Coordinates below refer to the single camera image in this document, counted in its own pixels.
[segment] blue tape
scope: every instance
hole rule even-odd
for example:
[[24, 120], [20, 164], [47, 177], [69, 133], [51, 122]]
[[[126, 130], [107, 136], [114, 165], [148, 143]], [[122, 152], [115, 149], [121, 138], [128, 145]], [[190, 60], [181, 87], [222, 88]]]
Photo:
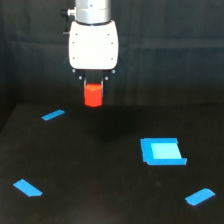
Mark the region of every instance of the blue tape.
[[196, 192], [195, 194], [192, 194], [191, 196], [185, 198], [185, 200], [187, 201], [188, 204], [191, 204], [193, 206], [213, 197], [215, 195], [214, 192], [212, 192], [211, 190], [204, 188], [198, 192]]
[[142, 154], [143, 154], [143, 161], [147, 162], [153, 160], [153, 153], [151, 144], [147, 142], [147, 139], [141, 139], [141, 147], [142, 147]]
[[153, 159], [148, 160], [150, 166], [182, 166], [187, 164], [187, 159]]
[[180, 153], [178, 154], [178, 151], [179, 151], [178, 147], [177, 147], [178, 151], [176, 149], [173, 151], [173, 153], [175, 153], [174, 155], [175, 158], [159, 159], [157, 156], [153, 154], [153, 147], [154, 147], [153, 144], [164, 143], [164, 146], [166, 147], [167, 144], [165, 143], [177, 144], [178, 141], [176, 138], [145, 138], [145, 139], [141, 139], [140, 142], [141, 142], [141, 148], [142, 148], [143, 162], [146, 162], [148, 165], [161, 166], [161, 165], [186, 165], [187, 164], [187, 159], [181, 158]]
[[177, 138], [145, 138], [149, 143], [176, 143], [178, 144]]
[[13, 185], [29, 197], [42, 195], [41, 191], [37, 190], [23, 179]]
[[57, 116], [59, 116], [59, 115], [61, 115], [61, 114], [64, 114], [65, 112], [63, 111], [63, 110], [57, 110], [57, 111], [55, 111], [55, 112], [53, 112], [53, 113], [50, 113], [50, 114], [47, 114], [47, 115], [45, 115], [45, 116], [43, 116], [42, 118], [45, 120], [45, 121], [48, 121], [48, 120], [50, 120], [50, 119], [52, 119], [52, 118], [55, 118], [55, 117], [57, 117]]

